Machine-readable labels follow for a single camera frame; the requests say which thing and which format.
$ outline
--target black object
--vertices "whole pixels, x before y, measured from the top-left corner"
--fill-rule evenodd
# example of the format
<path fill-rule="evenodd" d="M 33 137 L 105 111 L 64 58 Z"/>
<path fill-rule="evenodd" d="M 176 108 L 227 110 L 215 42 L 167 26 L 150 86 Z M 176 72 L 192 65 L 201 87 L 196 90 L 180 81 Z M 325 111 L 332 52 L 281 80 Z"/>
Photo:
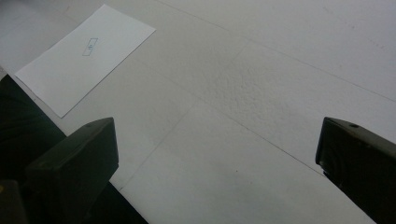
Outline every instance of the black object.
<path fill-rule="evenodd" d="M 26 168 L 53 223 L 79 223 L 119 167 L 114 120 L 84 125 Z"/>
<path fill-rule="evenodd" d="M 316 163 L 372 220 L 396 223 L 396 145 L 356 124 L 325 118 Z"/>
<path fill-rule="evenodd" d="M 0 180 L 0 223 L 27 224 L 20 189 L 15 180 Z"/>
<path fill-rule="evenodd" d="M 41 206 L 42 202 L 47 199 L 41 198 L 41 194 L 30 191 L 24 170 L 30 163 L 65 138 L 64 133 L 35 105 L 10 76 L 1 79 L 0 180 L 13 179 L 18 182 L 29 224 L 56 224 L 56 222 L 49 219 L 47 211 Z M 9 210 L 6 209 L 9 206 L 5 205 L 9 203 L 8 199 L 16 199 L 14 193 L 19 191 L 16 190 L 18 186 L 14 184 L 7 185 L 7 188 L 12 187 L 12 191 L 4 190 L 3 195 L 0 195 L 1 224 L 18 223 L 20 220 L 13 216 L 13 214 L 18 214 L 18 209 Z M 40 191 L 39 185 L 34 189 Z M 105 188 L 80 223 L 145 224 L 147 222 L 109 182 L 106 182 Z"/>

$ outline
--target white table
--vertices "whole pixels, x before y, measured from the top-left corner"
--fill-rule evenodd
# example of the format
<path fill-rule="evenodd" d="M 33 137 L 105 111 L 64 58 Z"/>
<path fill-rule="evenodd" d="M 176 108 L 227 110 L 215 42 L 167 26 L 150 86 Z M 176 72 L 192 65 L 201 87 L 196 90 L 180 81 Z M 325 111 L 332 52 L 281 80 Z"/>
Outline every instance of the white table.
<path fill-rule="evenodd" d="M 104 2 L 157 32 L 59 119 L 13 74 Z M 111 182 L 149 223 L 374 223 L 314 158 L 324 116 L 396 142 L 395 8 L 2 0 L 0 65 L 66 134 L 114 117 Z"/>

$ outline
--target sheet of paper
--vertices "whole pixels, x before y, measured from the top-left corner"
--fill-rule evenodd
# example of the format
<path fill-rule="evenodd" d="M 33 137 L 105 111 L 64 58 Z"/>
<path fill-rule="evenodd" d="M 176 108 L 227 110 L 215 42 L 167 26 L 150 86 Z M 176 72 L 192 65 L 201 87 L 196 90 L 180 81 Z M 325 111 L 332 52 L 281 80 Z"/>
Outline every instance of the sheet of paper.
<path fill-rule="evenodd" d="M 62 118 L 154 31 L 103 5 L 16 77 Z"/>

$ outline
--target small drawing on paper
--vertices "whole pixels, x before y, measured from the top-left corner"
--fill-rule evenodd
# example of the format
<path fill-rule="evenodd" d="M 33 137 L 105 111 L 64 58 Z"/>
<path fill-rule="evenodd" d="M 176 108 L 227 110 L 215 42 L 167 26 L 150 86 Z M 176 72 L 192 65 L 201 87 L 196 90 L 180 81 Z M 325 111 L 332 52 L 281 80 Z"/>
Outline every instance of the small drawing on paper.
<path fill-rule="evenodd" d="M 82 53 L 82 56 L 90 56 L 92 53 L 93 47 L 95 46 L 97 41 L 98 41 L 98 38 L 91 38 L 90 41 L 88 41 L 87 48 L 85 48 L 84 53 Z"/>

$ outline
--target white surface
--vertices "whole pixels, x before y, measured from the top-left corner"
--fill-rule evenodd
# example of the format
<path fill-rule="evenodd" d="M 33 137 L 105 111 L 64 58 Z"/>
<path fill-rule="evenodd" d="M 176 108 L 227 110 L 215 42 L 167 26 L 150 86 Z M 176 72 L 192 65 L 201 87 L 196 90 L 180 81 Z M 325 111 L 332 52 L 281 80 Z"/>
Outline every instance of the white surface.
<path fill-rule="evenodd" d="M 202 102 L 121 193 L 148 223 L 370 223 L 325 177 Z"/>
<path fill-rule="evenodd" d="M 1 0 L 0 37 L 29 20 L 37 11 L 44 12 L 48 7 L 39 0 Z"/>
<path fill-rule="evenodd" d="M 103 5 L 15 76 L 62 118 L 154 31 Z"/>
<path fill-rule="evenodd" d="M 115 118 L 111 182 L 149 223 L 374 223 L 314 158 L 324 116 L 396 142 L 394 1 L 40 2 L 0 65 L 66 134 Z M 60 119 L 13 75 L 102 3 L 157 32 Z"/>
<path fill-rule="evenodd" d="M 4 69 L 2 67 L 0 67 L 0 80 L 3 79 L 3 77 L 6 76 L 6 71 L 4 71 Z"/>

